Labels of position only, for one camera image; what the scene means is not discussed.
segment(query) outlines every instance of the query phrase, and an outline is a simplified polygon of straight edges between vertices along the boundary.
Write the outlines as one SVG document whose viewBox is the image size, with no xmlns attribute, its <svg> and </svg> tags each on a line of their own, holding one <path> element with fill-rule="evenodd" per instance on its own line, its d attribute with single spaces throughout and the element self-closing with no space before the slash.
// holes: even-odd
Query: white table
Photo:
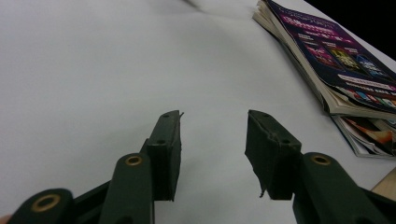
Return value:
<svg viewBox="0 0 396 224">
<path fill-rule="evenodd" d="M 322 15 L 303 0 L 277 2 Z M 81 195 L 178 109 L 175 201 L 156 223 L 296 223 L 262 199 L 244 152 L 248 110 L 271 114 L 371 189 L 395 161 L 357 158 L 277 42 L 255 0 L 0 2 L 0 216 L 44 189 Z M 361 42 L 396 71 L 396 62 Z"/>
</svg>

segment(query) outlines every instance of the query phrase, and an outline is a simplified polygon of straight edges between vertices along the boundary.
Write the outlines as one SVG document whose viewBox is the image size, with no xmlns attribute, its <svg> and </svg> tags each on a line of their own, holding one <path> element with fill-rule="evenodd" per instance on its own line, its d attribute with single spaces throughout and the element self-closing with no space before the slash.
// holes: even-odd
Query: white surface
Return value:
<svg viewBox="0 0 396 224">
<path fill-rule="evenodd" d="M 284 7 L 321 15 L 304 1 Z M 273 115 L 303 143 L 372 188 L 394 161 L 357 158 L 251 16 L 255 0 L 0 2 L 0 216 L 33 194 L 77 197 L 140 150 L 178 109 L 182 162 L 156 223 L 296 223 L 292 202 L 259 199 L 244 155 L 248 110 Z M 375 51 L 391 69 L 396 62 Z"/>
</svg>

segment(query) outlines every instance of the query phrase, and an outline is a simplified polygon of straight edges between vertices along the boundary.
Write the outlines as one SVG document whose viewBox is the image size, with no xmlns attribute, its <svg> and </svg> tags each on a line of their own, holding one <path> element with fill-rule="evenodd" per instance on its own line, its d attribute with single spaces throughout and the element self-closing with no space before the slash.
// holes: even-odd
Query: colorful magazine cover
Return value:
<svg viewBox="0 0 396 224">
<path fill-rule="evenodd" d="M 357 105 L 396 113 L 396 73 L 340 25 L 267 3 L 325 84 Z"/>
</svg>

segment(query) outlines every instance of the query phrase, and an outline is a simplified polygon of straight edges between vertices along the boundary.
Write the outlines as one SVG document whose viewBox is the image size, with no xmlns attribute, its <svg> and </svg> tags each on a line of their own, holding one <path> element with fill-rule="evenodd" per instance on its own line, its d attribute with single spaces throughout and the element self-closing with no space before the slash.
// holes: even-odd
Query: stack of magazines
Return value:
<svg viewBox="0 0 396 224">
<path fill-rule="evenodd" d="M 339 24 L 260 0 L 253 19 L 289 54 L 359 157 L 396 159 L 396 74 Z"/>
</svg>

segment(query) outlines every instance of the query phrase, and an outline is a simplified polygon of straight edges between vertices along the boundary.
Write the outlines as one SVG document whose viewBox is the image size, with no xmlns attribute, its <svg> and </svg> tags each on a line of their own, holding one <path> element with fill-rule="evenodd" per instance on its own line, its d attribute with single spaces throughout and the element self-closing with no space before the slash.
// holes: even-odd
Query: magazine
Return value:
<svg viewBox="0 0 396 224">
<path fill-rule="evenodd" d="M 370 134 L 392 136 L 373 122 L 396 120 L 396 73 L 333 21 L 272 0 L 257 5 L 253 19 L 279 40 L 355 153 L 394 158 L 395 139 L 381 145 Z"/>
</svg>

